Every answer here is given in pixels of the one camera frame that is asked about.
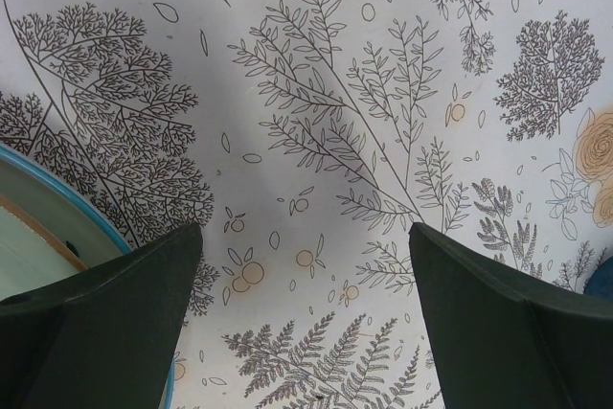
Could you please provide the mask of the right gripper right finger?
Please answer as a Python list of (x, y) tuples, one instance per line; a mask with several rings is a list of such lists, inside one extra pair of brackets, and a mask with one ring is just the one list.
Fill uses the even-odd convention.
[(410, 256), (448, 408), (609, 408), (612, 302), (416, 223)]

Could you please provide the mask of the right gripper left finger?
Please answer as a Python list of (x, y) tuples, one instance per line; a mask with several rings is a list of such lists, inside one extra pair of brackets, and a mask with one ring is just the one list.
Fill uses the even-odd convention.
[(156, 408), (202, 252), (184, 225), (1, 303), (4, 408)]

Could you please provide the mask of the green plate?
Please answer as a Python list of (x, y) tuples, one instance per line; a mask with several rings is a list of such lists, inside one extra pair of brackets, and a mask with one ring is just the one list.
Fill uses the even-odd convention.
[(1, 300), (77, 275), (87, 266), (44, 226), (1, 196)]

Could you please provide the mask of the white plate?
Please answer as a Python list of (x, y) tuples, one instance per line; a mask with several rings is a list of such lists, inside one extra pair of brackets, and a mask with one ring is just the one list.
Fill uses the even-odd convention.
[[(2, 195), (64, 243), (87, 269), (136, 250), (77, 193), (8, 149), (1, 152)], [(162, 401), (156, 408), (169, 406), (173, 376), (172, 359)]]

